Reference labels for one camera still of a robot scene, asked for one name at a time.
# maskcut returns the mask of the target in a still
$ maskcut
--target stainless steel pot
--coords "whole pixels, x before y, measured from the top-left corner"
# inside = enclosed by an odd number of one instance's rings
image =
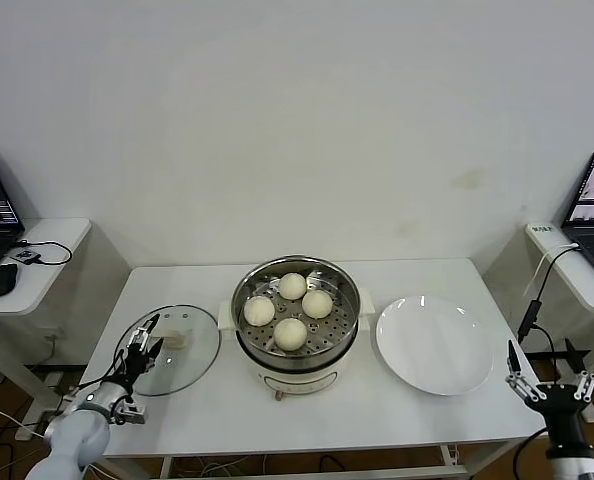
[[[325,290],[333,299],[333,310],[314,320],[301,307],[300,300],[279,295],[279,280],[287,273],[306,278],[308,289]],[[250,325],[244,318],[246,300],[264,295],[275,305],[275,318],[263,327]],[[255,362],[282,373],[315,372],[333,364],[348,351],[359,330],[359,292],[352,279],[338,266],[317,258],[293,255],[259,265],[237,285],[231,301],[231,314],[242,349]],[[306,343],[299,350],[284,352],[272,341],[277,323],[297,318],[308,328]]]

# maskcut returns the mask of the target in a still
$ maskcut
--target white plate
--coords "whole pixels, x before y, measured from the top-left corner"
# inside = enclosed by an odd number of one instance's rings
[[[386,307],[377,321],[377,345],[399,377],[436,395],[472,392],[493,369],[490,340],[477,319],[428,295]]]

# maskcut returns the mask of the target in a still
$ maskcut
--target robotic arm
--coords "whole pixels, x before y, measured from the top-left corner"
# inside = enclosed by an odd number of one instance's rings
[[[555,480],[594,478],[594,449],[586,443],[580,413],[590,402],[594,373],[585,371],[583,359],[566,339],[566,348],[576,373],[572,384],[534,383],[521,373],[512,342],[508,342],[506,382],[526,406],[540,413],[546,422],[550,460]]]
[[[137,328],[119,368],[104,376],[97,390],[75,401],[50,423],[44,435],[50,455],[33,467],[28,480],[81,479],[85,468],[103,455],[110,440],[110,424],[145,423],[146,409],[134,403],[133,385],[153,367],[161,351],[163,339],[147,348],[158,320],[157,314]]]

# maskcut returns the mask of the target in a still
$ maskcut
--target steamed bun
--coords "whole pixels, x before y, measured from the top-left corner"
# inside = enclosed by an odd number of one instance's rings
[[[273,333],[275,345],[285,352],[299,350],[306,343],[307,336],[308,329],[306,325],[296,318],[282,320],[275,326],[275,332]]]
[[[279,295],[286,300],[297,300],[306,293],[306,279],[298,273],[287,273],[279,281]]]
[[[273,302],[264,296],[252,297],[244,304],[244,318],[254,327],[263,327],[275,316]]]
[[[323,290],[311,290],[301,301],[301,308],[310,318],[324,318],[333,309],[333,299]]]

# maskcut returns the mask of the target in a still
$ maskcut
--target white table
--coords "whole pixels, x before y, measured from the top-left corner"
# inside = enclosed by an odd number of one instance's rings
[[[197,383],[166,397],[139,398],[146,425],[112,427],[107,458],[304,452],[489,443],[466,466],[381,471],[400,476],[472,475],[543,427],[506,385],[506,321],[467,259],[342,262],[365,288],[376,311],[405,295],[435,294],[464,305],[489,329],[495,364],[476,392],[439,397],[399,380],[379,359],[374,331],[359,334],[348,369],[330,388],[312,395],[274,400],[249,372],[236,341],[224,340],[215,363]],[[215,318],[237,282],[252,265],[146,267],[135,269],[117,302],[83,381],[100,376],[111,362],[122,333],[155,308],[194,304]],[[534,375],[521,355],[523,368]],[[273,425],[292,419],[290,434]],[[121,469],[114,469],[122,476]],[[363,478],[350,472],[347,478]]]
[[[541,254],[554,247],[570,243],[568,237],[552,223],[529,224],[526,226],[526,234]],[[557,253],[556,251],[554,254],[549,255],[548,260],[552,260]],[[587,329],[594,322],[594,269],[581,253],[569,252],[557,260],[553,270],[559,274],[564,284],[585,310],[585,312],[574,311],[568,305],[562,307],[555,300],[554,308],[551,308],[551,311],[555,311],[551,316],[556,316],[558,322],[557,325],[553,325],[548,330],[553,337],[553,342],[558,348],[562,348],[564,337],[574,335],[584,328]],[[545,296],[545,298],[544,307],[547,307],[549,297]],[[590,346],[590,353],[584,358],[584,362],[586,368],[594,372],[594,341]],[[563,377],[566,378],[572,375],[565,362],[558,362],[557,367]],[[586,409],[584,418],[588,421],[594,421],[594,407]]]
[[[29,242],[54,241],[68,247],[73,253],[90,230],[86,218],[27,219],[23,220],[26,231],[21,237]],[[66,258],[66,252],[57,246],[30,247],[42,254],[46,261],[59,262]],[[16,263],[4,259],[3,263]],[[18,264],[17,284],[12,292],[0,297],[0,316],[26,315],[44,298],[51,285],[63,270],[64,265],[22,265]],[[25,423],[33,423],[43,411],[55,409],[60,397],[47,385],[33,375],[14,352],[0,343],[0,372],[35,399],[28,410]],[[26,439],[30,434],[22,430],[18,439]]]

